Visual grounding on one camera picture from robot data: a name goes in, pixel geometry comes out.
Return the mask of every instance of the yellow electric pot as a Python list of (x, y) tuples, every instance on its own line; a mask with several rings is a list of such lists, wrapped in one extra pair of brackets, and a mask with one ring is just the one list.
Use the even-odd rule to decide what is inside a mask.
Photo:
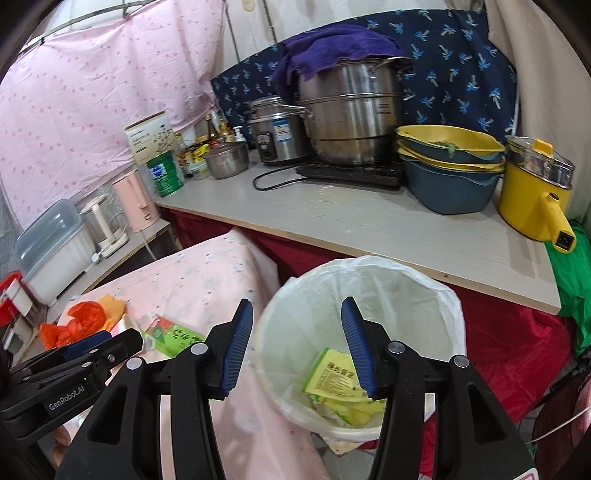
[(499, 211), (515, 230), (533, 240), (551, 241), (568, 254), (577, 239), (564, 216), (574, 165), (538, 139), (507, 136), (508, 151)]

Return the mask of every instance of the yellow snack wrapper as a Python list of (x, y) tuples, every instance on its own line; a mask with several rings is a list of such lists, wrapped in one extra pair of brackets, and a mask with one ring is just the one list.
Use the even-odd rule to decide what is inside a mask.
[(351, 356), (330, 348), (316, 359), (302, 391), (321, 416), (341, 425), (363, 425), (385, 410), (385, 400), (371, 400), (359, 385)]
[(351, 356), (332, 348), (325, 348), (318, 356), (302, 391), (334, 400), (369, 400), (367, 392), (359, 385)]

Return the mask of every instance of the metal rod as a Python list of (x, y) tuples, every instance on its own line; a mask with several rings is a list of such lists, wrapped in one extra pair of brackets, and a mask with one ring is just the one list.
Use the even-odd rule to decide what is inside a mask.
[(139, 0), (136, 2), (130, 2), (128, 4), (122, 4), (122, 5), (113, 5), (112, 7), (107, 7), (107, 8), (101, 8), (100, 10), (96, 10), (94, 12), (91, 12), (89, 14), (86, 15), (82, 15), (81, 17), (77, 17), (77, 18), (72, 18), (71, 20), (68, 20), (65, 23), (62, 23), (61, 25), (58, 25), (56, 28), (52, 28), (49, 32), (43, 34), (38, 40), (35, 40), (33, 43), (27, 45), (25, 48), (23, 48), (20, 53), (20, 55), (24, 55), (26, 52), (28, 52), (29, 50), (31, 50), (32, 48), (38, 46), (39, 44), (42, 44), (43, 42), (45, 42), (45, 39), (49, 36), (49, 35), (53, 35), (55, 32), (58, 32), (60, 30), (63, 30), (66, 27), (71, 27), (72, 25), (78, 23), (78, 22), (82, 22), (83, 20), (88, 20), (89, 18), (92, 17), (96, 17), (97, 15), (102, 15), (102, 14), (107, 14), (109, 12), (114, 12), (116, 10), (123, 10), (124, 13), (125, 11), (130, 8), (130, 7), (141, 7), (143, 5), (148, 5), (152, 2), (154, 2), (155, 0)]
[(240, 54), (238, 53), (238, 44), (236, 43), (236, 37), (234, 36), (234, 29), (232, 28), (232, 22), (230, 21), (230, 12), (228, 10), (228, 2), (223, 0), (224, 12), (226, 14), (226, 20), (228, 21), (228, 28), (230, 29), (230, 36), (232, 37), (232, 43), (234, 44), (234, 52), (236, 53), (236, 62), (240, 63)]
[(269, 7), (267, 6), (267, 0), (262, 0), (263, 7), (265, 8), (265, 14), (267, 15), (267, 22), (269, 23), (269, 27), (271, 27), (271, 35), (273, 35), (273, 41), (277, 44), (277, 35), (275, 35), (275, 27), (273, 27), (273, 22), (271, 21), (271, 14), (269, 13)]

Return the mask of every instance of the rice cooker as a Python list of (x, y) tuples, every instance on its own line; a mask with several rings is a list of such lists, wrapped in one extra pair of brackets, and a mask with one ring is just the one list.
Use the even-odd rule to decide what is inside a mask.
[(263, 163), (280, 165), (314, 155), (301, 117), (308, 112), (286, 104), (278, 95), (251, 102), (252, 118), (248, 123)]

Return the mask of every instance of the purple towel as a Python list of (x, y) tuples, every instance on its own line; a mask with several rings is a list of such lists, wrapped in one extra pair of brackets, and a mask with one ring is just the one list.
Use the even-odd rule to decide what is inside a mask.
[(404, 50), (393, 38), (358, 25), (328, 25), (295, 35), (280, 43), (282, 58), (273, 73), (277, 93), (293, 101), (294, 72), (310, 80), (319, 71), (340, 59), (365, 57), (404, 57)]

